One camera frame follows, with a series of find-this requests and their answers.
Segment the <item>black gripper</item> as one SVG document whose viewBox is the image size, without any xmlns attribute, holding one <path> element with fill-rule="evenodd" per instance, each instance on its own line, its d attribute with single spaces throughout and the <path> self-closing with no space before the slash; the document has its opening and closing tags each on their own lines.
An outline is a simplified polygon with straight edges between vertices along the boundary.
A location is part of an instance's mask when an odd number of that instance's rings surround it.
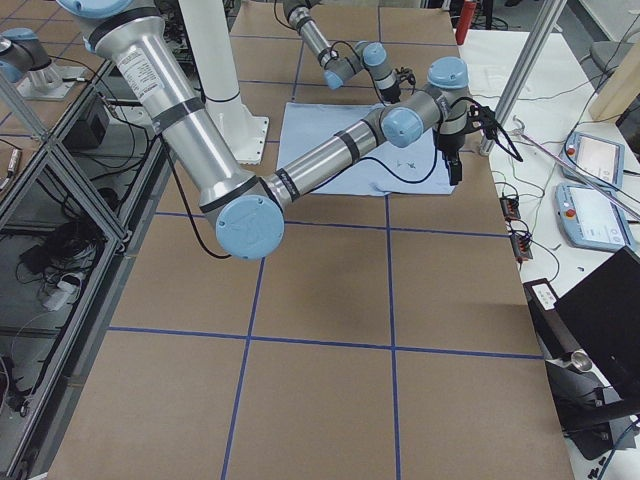
<svg viewBox="0 0 640 480">
<path fill-rule="evenodd" d="M 462 181 L 463 166 L 458 152 L 464 146 L 466 136 L 489 127 L 491 122 L 489 118 L 463 114 L 449 118 L 436 129 L 435 145 L 443 154 L 450 186 L 456 186 Z"/>
<path fill-rule="evenodd" d="M 409 67 L 401 67 L 393 70 L 384 83 L 384 101 L 387 103 L 398 103 L 401 97 L 401 86 L 408 83 L 414 87 L 416 77 Z"/>
</svg>

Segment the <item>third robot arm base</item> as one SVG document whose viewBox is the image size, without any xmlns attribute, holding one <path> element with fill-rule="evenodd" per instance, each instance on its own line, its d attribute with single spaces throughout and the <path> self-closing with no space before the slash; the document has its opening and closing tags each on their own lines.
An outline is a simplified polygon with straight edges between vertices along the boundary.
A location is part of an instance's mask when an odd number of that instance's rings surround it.
<svg viewBox="0 0 640 480">
<path fill-rule="evenodd" d="M 62 101 L 71 88 L 63 73 L 33 30 L 17 27 L 1 33 L 1 74 L 24 99 Z"/>
</svg>

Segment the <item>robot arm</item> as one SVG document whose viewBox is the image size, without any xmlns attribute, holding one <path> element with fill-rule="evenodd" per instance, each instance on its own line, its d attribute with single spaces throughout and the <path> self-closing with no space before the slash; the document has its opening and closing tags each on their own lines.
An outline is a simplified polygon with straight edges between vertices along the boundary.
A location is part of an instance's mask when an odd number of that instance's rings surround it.
<svg viewBox="0 0 640 480">
<path fill-rule="evenodd" d="M 181 161 L 200 193 L 199 207 L 225 253 L 260 259 L 272 253 L 284 234 L 284 209 L 383 144 L 400 148 L 431 132 L 435 157 L 443 161 L 451 184 L 462 178 L 459 152 L 468 133 L 493 133 L 492 111 L 468 94 L 466 63 L 443 57 L 429 68 L 426 84 L 403 97 L 399 73 L 384 46 L 360 42 L 349 55 L 336 52 L 311 16 L 309 1 L 285 1 L 288 26 L 316 56 L 327 85 L 339 88 L 360 72 L 370 76 L 383 99 L 353 125 L 273 174 L 244 169 L 235 147 L 260 140 L 266 120 L 242 104 L 224 7 L 219 1 L 184 1 L 183 21 L 193 40 L 198 69 L 207 85 L 220 84 L 220 102 L 197 93 L 164 40 L 164 19 L 151 1 L 66 1 L 86 48 L 112 61 L 152 127 Z"/>
<path fill-rule="evenodd" d="M 415 89 L 416 78 L 411 68 L 394 68 L 381 42 L 330 42 L 317 26 L 311 9 L 320 1 L 283 1 L 282 21 L 273 2 L 275 19 L 285 28 L 294 30 L 315 56 L 323 70 L 325 83 L 331 90 L 343 87 L 349 80 L 365 71 L 372 82 L 378 100 L 395 104 L 401 100 L 401 85 L 407 82 Z"/>
</svg>

